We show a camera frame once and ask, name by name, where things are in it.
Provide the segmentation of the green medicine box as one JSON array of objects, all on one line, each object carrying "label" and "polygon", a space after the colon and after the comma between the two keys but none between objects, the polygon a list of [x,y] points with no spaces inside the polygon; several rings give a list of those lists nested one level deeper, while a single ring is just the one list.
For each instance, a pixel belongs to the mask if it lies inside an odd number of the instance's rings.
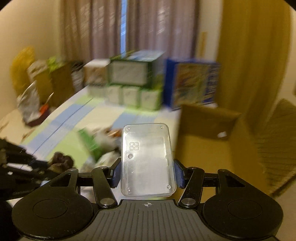
[{"label": "green medicine box", "polygon": [[80,129],[78,131],[78,135],[85,148],[93,157],[94,161],[98,162],[98,160],[104,155],[102,147],[99,144],[97,144],[95,139],[86,131],[85,128]]}]

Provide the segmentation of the white waffle cloth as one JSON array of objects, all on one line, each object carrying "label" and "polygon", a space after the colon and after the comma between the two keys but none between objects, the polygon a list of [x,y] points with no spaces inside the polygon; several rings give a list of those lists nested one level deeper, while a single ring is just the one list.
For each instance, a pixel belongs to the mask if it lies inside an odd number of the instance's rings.
[{"label": "white waffle cloth", "polygon": [[103,152],[108,153],[121,150],[121,135],[122,129],[100,129],[93,134],[93,138]]}]

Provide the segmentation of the clear plastic case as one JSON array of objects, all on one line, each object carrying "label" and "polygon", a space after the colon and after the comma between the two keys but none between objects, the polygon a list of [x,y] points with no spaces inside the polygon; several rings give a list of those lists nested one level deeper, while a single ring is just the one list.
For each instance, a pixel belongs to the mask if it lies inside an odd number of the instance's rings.
[{"label": "clear plastic case", "polygon": [[176,190],[169,128],[164,123],[122,130],[121,193],[130,198],[167,198]]}]

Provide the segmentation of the checkered tablecloth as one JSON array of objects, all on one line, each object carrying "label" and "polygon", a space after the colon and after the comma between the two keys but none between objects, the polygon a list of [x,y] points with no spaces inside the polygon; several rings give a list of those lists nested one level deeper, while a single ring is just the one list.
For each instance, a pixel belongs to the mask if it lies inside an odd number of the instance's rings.
[{"label": "checkered tablecloth", "polygon": [[49,160],[55,152],[74,159],[81,168],[90,154],[79,138],[80,129],[122,128],[135,123],[165,123],[169,127],[171,143],[176,142],[180,112],[163,107],[145,111],[109,104],[90,97],[84,88],[55,109],[39,126],[29,128],[15,109],[1,119],[1,138],[20,145],[39,160]]}]

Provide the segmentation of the white plastic bag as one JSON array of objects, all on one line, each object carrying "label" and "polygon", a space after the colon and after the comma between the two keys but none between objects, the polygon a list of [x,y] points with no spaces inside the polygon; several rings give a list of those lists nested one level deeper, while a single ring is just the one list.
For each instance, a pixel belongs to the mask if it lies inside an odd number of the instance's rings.
[{"label": "white plastic bag", "polygon": [[39,94],[34,82],[17,97],[16,101],[25,123],[35,121],[41,116]]}]

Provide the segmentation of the left tissue pack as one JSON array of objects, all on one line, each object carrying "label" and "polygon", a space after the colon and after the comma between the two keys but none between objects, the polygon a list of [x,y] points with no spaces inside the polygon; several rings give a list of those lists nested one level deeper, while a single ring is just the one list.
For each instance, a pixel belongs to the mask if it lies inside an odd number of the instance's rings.
[{"label": "left tissue pack", "polygon": [[106,91],[107,101],[112,104],[122,103],[122,86],[121,85],[109,85]]}]

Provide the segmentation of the tissue pack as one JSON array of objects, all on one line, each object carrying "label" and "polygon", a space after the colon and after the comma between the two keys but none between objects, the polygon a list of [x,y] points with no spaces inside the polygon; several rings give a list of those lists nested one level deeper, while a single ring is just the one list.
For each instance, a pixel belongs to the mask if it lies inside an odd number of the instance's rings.
[{"label": "tissue pack", "polygon": [[122,103],[124,106],[132,108],[139,107],[140,87],[124,86],[122,88]]},{"label": "tissue pack", "polygon": [[162,104],[162,91],[160,89],[142,89],[140,91],[140,108],[146,110],[159,110]]},{"label": "tissue pack", "polygon": [[106,91],[107,101],[112,104],[122,103],[122,86],[121,85],[109,85]]}]

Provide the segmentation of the middle tissue pack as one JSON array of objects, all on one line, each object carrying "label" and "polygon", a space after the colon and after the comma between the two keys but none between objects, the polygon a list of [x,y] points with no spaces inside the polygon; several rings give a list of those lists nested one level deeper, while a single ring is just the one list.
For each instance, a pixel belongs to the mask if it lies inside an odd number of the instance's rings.
[{"label": "middle tissue pack", "polygon": [[132,108],[139,107],[140,87],[124,86],[122,88],[122,103],[124,106]]}]

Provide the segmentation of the right tissue pack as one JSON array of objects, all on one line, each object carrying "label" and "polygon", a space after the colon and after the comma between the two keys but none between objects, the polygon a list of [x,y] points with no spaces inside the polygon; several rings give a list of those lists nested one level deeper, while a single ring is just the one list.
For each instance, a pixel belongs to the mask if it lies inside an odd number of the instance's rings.
[{"label": "right tissue pack", "polygon": [[140,91],[140,108],[146,110],[159,110],[162,104],[162,91],[160,89],[142,89]]}]

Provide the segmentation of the yellow plastic bag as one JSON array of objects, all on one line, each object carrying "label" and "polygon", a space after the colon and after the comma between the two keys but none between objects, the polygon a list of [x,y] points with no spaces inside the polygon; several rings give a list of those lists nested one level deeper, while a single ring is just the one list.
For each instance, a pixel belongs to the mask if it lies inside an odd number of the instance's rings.
[{"label": "yellow plastic bag", "polygon": [[13,59],[10,77],[17,96],[22,95],[31,84],[27,69],[35,62],[35,57],[34,47],[28,46],[22,49]]}]

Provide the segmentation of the quilted brown chair cushion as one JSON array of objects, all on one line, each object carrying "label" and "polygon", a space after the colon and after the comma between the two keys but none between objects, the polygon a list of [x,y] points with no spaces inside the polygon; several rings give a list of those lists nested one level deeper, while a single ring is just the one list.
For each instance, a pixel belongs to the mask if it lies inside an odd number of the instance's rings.
[{"label": "quilted brown chair cushion", "polygon": [[280,196],[295,181],[295,105],[281,99],[256,144],[267,193]]}]

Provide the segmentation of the blue milk carton box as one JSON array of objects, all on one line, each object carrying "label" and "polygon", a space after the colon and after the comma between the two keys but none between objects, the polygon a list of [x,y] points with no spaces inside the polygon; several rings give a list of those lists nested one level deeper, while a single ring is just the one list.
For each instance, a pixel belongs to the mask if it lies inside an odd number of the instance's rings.
[{"label": "blue milk carton box", "polygon": [[163,102],[171,109],[183,104],[210,104],[220,65],[213,61],[168,58],[165,63]]}]

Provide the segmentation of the brown cardboard box on floor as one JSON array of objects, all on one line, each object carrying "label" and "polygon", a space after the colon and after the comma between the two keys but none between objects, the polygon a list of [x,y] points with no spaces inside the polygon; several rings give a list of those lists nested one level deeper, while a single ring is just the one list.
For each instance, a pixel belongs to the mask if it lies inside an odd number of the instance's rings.
[{"label": "brown cardboard box on floor", "polygon": [[71,62],[66,62],[51,72],[48,68],[42,70],[33,80],[40,104],[48,102],[49,106],[57,108],[75,94]]}]

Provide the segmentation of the white beige product box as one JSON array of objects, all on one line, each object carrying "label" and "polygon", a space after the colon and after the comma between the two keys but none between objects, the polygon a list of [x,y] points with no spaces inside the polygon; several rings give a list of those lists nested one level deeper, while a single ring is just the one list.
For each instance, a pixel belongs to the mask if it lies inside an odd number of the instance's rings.
[{"label": "white beige product box", "polygon": [[83,66],[84,84],[105,86],[108,83],[110,59],[93,59]]}]

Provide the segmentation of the green printed box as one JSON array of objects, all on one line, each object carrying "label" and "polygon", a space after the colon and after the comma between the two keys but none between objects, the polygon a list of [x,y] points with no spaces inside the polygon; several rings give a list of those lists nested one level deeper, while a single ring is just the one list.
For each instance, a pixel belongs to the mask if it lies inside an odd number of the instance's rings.
[{"label": "green printed box", "polygon": [[111,57],[108,65],[110,84],[159,88],[164,79],[164,52],[129,51]]}]

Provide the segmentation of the wooden door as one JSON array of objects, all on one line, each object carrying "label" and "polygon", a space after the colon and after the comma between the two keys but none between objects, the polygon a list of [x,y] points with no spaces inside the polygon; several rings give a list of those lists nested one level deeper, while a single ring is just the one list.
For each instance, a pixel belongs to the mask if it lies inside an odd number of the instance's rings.
[{"label": "wooden door", "polygon": [[290,37],[286,1],[224,1],[215,99],[240,112],[254,135],[265,126],[280,90]]}]

